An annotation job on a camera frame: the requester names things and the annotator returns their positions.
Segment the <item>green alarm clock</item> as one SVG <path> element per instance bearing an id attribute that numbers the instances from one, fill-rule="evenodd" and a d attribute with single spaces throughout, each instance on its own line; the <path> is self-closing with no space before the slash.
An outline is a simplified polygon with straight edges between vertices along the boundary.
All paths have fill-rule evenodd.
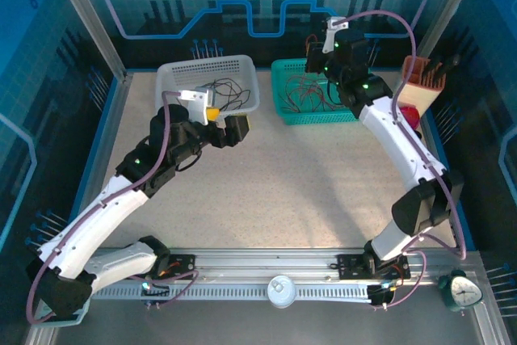
<path id="1" fill-rule="evenodd" d="M 440 276 L 438 288 L 444 305 L 452 312 L 470 309 L 481 303 L 484 297 L 480 287 L 460 269 Z"/>

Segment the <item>black handled knife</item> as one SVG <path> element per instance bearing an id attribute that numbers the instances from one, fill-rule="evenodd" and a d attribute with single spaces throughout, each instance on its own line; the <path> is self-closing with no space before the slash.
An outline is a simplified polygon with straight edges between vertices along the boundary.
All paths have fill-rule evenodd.
<path id="1" fill-rule="evenodd" d="M 441 66 L 442 62 L 440 59 L 427 59 L 427 62 L 423 66 L 420 86 L 432 90 L 442 90 L 443 82 L 435 80 L 435 75 Z"/>
<path id="2" fill-rule="evenodd" d="M 447 74 L 450 70 L 454 69 L 459 65 L 461 60 L 461 55 L 459 53 L 454 54 L 449 57 L 436 71 L 433 77 L 433 82 L 437 83 L 443 76 Z"/>

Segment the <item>small black electronics box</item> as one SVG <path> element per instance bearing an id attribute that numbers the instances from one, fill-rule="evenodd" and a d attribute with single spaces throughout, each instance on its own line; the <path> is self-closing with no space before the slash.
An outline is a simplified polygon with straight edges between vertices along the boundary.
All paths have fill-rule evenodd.
<path id="1" fill-rule="evenodd" d="M 387 305 L 394 300 L 397 287 L 393 284 L 383 283 L 376 285 L 368 285 L 368 299 L 371 301 L 370 305 L 374 310 L 386 309 Z"/>
<path id="2" fill-rule="evenodd" d="M 141 297 L 167 297 L 170 295 L 170 287 L 168 285 L 152 284 L 149 281 L 143 281 L 141 283 Z M 159 307 L 159 301 L 144 300 L 144 304 L 147 310 L 150 310 L 153 306 Z"/>

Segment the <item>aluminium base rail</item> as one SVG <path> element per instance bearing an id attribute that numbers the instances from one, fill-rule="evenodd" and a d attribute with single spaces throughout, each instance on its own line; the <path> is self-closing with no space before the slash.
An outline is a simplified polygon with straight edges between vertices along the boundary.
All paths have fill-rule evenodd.
<path id="1" fill-rule="evenodd" d="M 266 284 L 277 275 L 286 275 L 300 284 L 339 282 L 338 271 L 330 265 L 339 255 L 361 255 L 362 248 L 172 248 L 174 255 L 194 255 L 200 284 Z M 464 263 L 443 248 L 418 248 L 407 254 L 410 278 L 429 284 Z"/>

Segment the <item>teal plastic basket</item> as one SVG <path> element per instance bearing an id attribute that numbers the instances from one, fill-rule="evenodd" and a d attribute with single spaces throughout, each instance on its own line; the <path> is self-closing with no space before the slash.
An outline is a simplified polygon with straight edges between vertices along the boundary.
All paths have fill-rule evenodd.
<path id="1" fill-rule="evenodd" d="M 276 113 L 287 125 L 356 122 L 338 103 L 336 87 L 321 74 L 307 74 L 304 59 L 271 64 L 271 90 Z"/>

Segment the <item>beige knife holder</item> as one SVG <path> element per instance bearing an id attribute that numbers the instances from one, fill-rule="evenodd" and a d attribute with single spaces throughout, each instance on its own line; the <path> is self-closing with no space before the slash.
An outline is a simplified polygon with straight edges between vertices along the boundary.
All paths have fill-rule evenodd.
<path id="1" fill-rule="evenodd" d="M 446 76 L 443 76 L 440 79 L 440 81 L 443 82 L 442 90 L 432 90 L 420 86 L 423 66 L 427 62 L 427 59 L 429 58 L 416 57 L 413 70 L 410 74 L 410 78 L 402 87 L 402 90 L 399 93 L 399 96 L 397 97 L 397 105 L 399 107 L 416 107 L 419 111 L 420 116 L 423 116 L 427 109 L 438 98 L 438 96 L 444 90 L 446 83 Z"/>

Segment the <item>white plastic basket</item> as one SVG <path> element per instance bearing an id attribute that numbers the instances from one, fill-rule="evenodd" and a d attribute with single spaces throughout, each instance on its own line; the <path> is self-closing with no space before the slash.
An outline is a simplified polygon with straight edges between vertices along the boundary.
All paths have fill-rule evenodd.
<path id="1" fill-rule="evenodd" d="M 164 90 L 207 90 L 209 104 L 223 114 L 244 114 L 259 107 L 259 81 L 246 55 L 211 57 L 167 63 L 158 68 L 154 107 L 163 105 Z"/>

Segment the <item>pink lidded cup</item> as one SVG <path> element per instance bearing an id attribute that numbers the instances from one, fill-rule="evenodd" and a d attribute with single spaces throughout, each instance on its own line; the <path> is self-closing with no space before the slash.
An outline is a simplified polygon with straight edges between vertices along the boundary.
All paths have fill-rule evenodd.
<path id="1" fill-rule="evenodd" d="M 409 126 L 413 130 L 416 130 L 420 125 L 421 119 L 418 109 L 412 106 L 402 106 L 400 107 L 400 110 Z"/>

